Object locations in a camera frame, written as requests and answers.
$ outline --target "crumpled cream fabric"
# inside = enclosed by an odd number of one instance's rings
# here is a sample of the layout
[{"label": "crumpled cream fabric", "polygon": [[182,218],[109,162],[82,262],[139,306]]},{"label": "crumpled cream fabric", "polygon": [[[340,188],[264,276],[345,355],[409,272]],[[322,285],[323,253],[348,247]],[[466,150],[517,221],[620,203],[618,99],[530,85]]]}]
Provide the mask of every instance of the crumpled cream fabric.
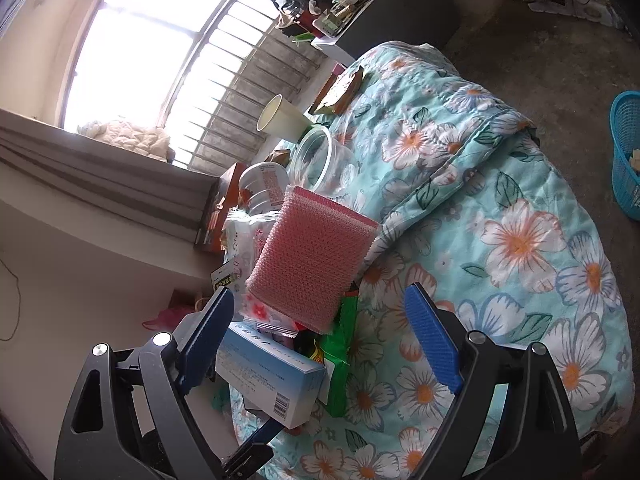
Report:
[{"label": "crumpled cream fabric", "polygon": [[127,121],[92,121],[78,126],[78,134],[166,162],[170,136],[158,126],[148,128]]}]

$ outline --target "metal security bar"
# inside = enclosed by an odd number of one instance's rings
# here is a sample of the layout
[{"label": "metal security bar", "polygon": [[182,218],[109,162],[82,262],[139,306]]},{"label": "metal security bar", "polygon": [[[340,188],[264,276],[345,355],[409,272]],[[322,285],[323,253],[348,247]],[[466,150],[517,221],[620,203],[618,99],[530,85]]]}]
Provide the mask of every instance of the metal security bar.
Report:
[{"label": "metal security bar", "polygon": [[194,38],[164,106],[175,164],[219,175],[249,163],[264,142],[255,127],[276,94],[292,98],[324,55],[276,28],[271,0],[223,0]]}]

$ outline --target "metal screw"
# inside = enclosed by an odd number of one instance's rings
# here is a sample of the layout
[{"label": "metal screw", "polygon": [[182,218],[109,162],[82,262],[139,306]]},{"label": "metal screw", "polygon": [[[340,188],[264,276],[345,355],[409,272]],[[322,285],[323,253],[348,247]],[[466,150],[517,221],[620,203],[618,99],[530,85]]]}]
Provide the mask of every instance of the metal screw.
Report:
[{"label": "metal screw", "polygon": [[171,334],[168,332],[161,332],[154,336],[154,345],[156,346],[164,346],[169,341],[171,341]]},{"label": "metal screw", "polygon": [[538,355],[546,354],[546,346],[544,346],[542,343],[533,343],[533,345],[531,345],[531,349]]},{"label": "metal screw", "polygon": [[475,345],[481,345],[486,341],[486,336],[479,330],[473,330],[473,332],[469,332],[468,337],[469,341],[471,341]]},{"label": "metal screw", "polygon": [[94,346],[94,349],[92,350],[92,353],[95,356],[98,356],[98,355],[104,354],[108,349],[109,349],[109,346],[106,343],[100,343],[100,344],[97,344],[96,346]]}]

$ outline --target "transparent plastic bowl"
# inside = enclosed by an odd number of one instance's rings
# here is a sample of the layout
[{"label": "transparent plastic bowl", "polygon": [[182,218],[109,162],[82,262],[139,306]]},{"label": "transparent plastic bowl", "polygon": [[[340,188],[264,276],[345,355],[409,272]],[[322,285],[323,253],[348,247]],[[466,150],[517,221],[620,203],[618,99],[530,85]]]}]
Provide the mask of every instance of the transparent plastic bowl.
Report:
[{"label": "transparent plastic bowl", "polygon": [[292,184],[328,198],[343,195],[357,174],[353,152],[324,126],[315,126],[306,134],[289,168]]}]

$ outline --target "mesh sponge cover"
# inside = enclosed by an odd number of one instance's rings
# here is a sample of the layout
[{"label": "mesh sponge cover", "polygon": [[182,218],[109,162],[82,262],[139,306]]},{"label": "mesh sponge cover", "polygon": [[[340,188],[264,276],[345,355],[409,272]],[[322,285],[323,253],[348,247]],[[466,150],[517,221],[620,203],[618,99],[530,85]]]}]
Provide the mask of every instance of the mesh sponge cover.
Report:
[{"label": "mesh sponge cover", "polygon": [[299,186],[288,186],[246,288],[271,308],[330,333],[378,231],[363,215]]}]

